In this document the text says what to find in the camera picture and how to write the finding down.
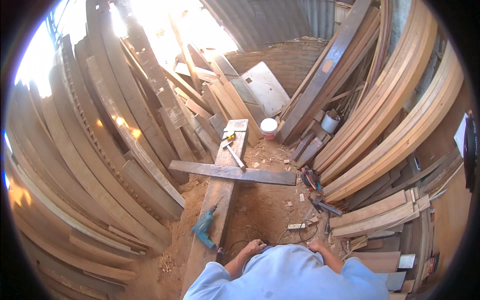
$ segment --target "white plastic bucket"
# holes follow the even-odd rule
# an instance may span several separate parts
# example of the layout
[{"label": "white plastic bucket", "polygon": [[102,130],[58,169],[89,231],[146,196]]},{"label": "white plastic bucket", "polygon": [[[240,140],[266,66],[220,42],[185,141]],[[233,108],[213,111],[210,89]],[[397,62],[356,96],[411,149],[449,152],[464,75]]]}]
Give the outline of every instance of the white plastic bucket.
[{"label": "white plastic bucket", "polygon": [[278,129],[278,123],[275,119],[267,118],[260,123],[260,129],[262,130],[265,139],[271,140],[275,137]]},{"label": "white plastic bucket", "polygon": [[322,120],[321,127],[329,134],[333,134],[339,122],[340,117],[333,119],[328,115],[328,113],[326,113],[324,119]]}]

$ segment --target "blue electric drill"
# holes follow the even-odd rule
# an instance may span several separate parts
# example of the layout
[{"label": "blue electric drill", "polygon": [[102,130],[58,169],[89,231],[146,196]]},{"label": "blue electric drill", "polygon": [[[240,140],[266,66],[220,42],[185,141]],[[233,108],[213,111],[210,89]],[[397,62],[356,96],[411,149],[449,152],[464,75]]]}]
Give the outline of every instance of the blue electric drill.
[{"label": "blue electric drill", "polygon": [[216,210],[216,204],[213,205],[209,210],[207,210],[197,221],[195,226],[192,228],[192,232],[198,237],[205,247],[208,249],[213,249],[216,247],[209,238],[206,231],[213,223],[213,212]]}]

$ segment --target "brick wall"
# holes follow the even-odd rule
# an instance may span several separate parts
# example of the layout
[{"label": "brick wall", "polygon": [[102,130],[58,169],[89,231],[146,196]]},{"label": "brick wall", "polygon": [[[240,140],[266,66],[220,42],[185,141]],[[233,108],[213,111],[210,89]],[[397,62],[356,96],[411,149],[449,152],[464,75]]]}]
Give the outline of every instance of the brick wall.
[{"label": "brick wall", "polygon": [[325,46],[326,43],[285,42],[261,51],[229,52],[225,56],[240,75],[257,63],[264,61],[291,97]]}]

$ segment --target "sawdust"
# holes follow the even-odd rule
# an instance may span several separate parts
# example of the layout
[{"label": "sawdust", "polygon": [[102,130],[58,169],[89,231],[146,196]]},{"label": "sawdust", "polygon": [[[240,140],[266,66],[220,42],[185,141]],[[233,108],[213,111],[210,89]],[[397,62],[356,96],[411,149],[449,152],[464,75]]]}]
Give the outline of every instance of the sawdust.
[{"label": "sawdust", "polygon": [[[262,139],[255,147],[247,147],[244,160],[252,168],[296,171],[290,159],[293,150],[277,143]],[[180,187],[185,198],[185,210],[181,220],[168,222],[166,228],[172,233],[172,244],[161,255],[148,254],[128,265],[137,272],[138,277],[129,282],[130,287],[119,295],[119,299],[180,299],[183,277],[190,254],[193,234],[190,232],[198,220],[209,179],[207,177],[190,175],[190,181]],[[305,201],[300,201],[303,193]],[[288,224],[299,224],[306,219],[318,218],[318,222],[301,229],[301,238],[311,240],[318,237],[330,246],[338,257],[344,255],[345,241],[324,234],[327,213],[318,214],[312,208],[307,197],[316,196],[307,187],[297,181],[297,186],[278,186],[268,184],[242,184],[234,208],[227,237],[224,243],[226,254],[221,259],[226,264],[246,245],[245,241],[262,239],[266,243],[298,243],[299,230],[286,230]]]}]

